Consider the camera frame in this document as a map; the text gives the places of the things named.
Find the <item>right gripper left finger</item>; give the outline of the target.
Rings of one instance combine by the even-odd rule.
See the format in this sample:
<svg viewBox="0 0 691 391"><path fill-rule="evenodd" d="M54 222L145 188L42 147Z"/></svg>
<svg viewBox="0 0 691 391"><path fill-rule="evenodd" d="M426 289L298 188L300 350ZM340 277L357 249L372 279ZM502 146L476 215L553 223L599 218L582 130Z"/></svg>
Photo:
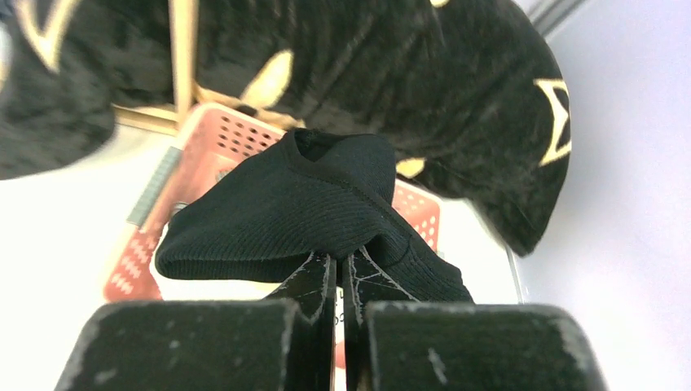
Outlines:
<svg viewBox="0 0 691 391"><path fill-rule="evenodd" d="M59 390L329 390L336 263L258 301L121 301L82 328Z"/></svg>

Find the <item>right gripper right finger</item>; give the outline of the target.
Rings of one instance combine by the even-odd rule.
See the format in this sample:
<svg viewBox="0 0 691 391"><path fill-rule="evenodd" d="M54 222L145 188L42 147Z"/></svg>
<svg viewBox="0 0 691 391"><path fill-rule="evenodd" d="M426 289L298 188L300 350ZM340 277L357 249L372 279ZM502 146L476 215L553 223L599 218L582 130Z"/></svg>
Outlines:
<svg viewBox="0 0 691 391"><path fill-rule="evenodd" d="M342 264L348 390L603 390L583 329L550 305L418 301L364 252Z"/></svg>

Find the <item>black underwear beige waistband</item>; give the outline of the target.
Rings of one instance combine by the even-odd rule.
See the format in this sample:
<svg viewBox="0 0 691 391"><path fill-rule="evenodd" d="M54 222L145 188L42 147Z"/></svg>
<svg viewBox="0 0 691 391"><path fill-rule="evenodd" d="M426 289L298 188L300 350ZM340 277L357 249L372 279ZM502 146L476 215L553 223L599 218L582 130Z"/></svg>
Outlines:
<svg viewBox="0 0 691 391"><path fill-rule="evenodd" d="M364 250L420 301L471 301L460 271L392 206L394 149L381 136L292 130L175 214L156 252L170 279L285 280L311 254Z"/></svg>

